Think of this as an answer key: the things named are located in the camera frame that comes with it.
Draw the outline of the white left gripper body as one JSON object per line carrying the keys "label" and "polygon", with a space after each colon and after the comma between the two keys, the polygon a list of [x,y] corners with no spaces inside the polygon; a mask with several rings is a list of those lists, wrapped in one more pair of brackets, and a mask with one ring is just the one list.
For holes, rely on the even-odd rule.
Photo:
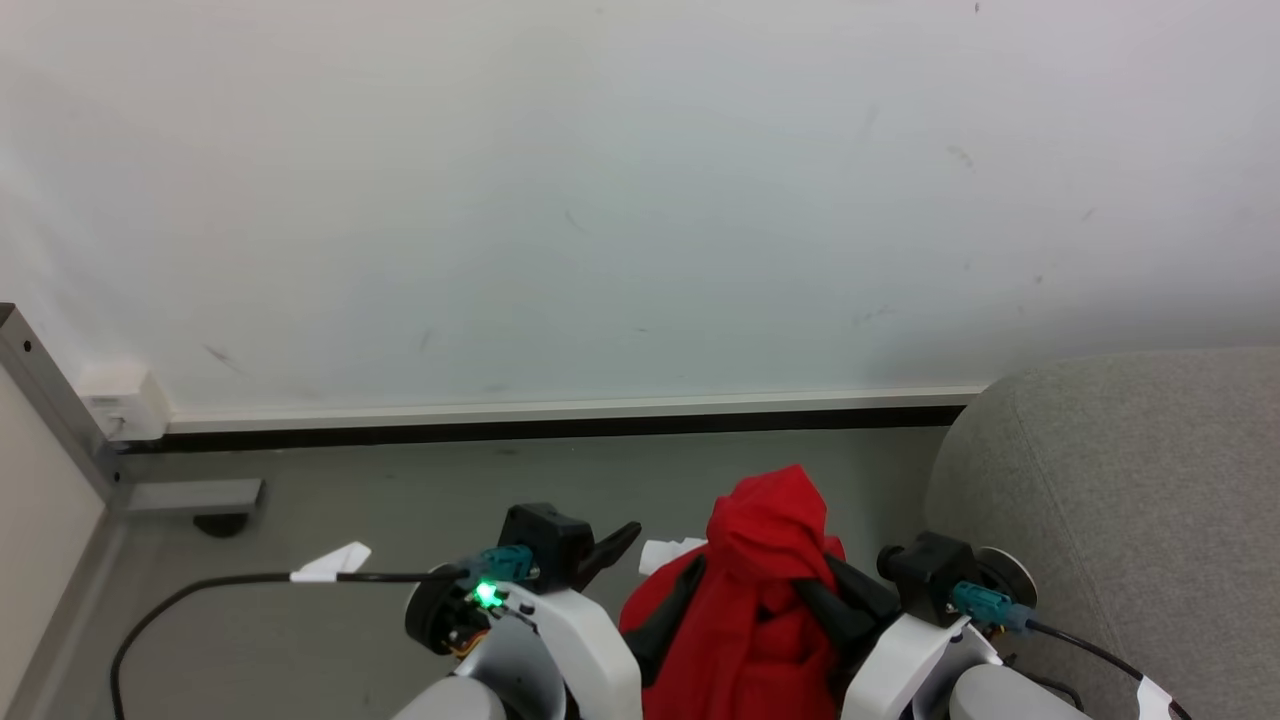
{"label": "white left gripper body", "polygon": [[582,719],[641,719],[641,673],[608,612],[573,589],[538,594],[503,585],[504,606],[525,605]]}

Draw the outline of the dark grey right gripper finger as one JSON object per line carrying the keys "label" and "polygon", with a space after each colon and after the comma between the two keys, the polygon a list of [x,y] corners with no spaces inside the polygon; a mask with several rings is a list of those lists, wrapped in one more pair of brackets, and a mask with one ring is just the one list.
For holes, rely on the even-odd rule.
{"label": "dark grey right gripper finger", "polygon": [[844,693],[873,650],[873,620],[817,579],[792,580],[792,588],[835,655],[828,685],[833,693]]}
{"label": "dark grey right gripper finger", "polygon": [[877,625],[899,618],[901,605],[893,591],[835,555],[827,555],[826,562],[836,592],[846,605],[867,614]]}

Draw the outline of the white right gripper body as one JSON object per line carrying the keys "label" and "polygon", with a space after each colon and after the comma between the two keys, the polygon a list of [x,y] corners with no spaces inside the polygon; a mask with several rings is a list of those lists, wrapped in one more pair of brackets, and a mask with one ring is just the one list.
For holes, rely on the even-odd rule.
{"label": "white right gripper body", "polygon": [[963,616],[936,626],[900,616],[878,638],[845,692],[841,719],[942,719],[969,669],[1001,665],[998,651]]}

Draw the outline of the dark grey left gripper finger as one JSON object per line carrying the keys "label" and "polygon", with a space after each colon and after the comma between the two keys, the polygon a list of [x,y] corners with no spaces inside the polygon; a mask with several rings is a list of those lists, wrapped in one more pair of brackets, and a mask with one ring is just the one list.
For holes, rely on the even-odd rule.
{"label": "dark grey left gripper finger", "polygon": [[666,589],[643,620],[621,632],[637,665],[643,691],[658,682],[705,573],[705,553],[690,552],[655,568],[649,575],[648,580],[664,582]]}
{"label": "dark grey left gripper finger", "polygon": [[584,592],[605,569],[614,566],[643,533],[643,524],[628,521],[603,539],[582,559],[573,574],[573,589]]}

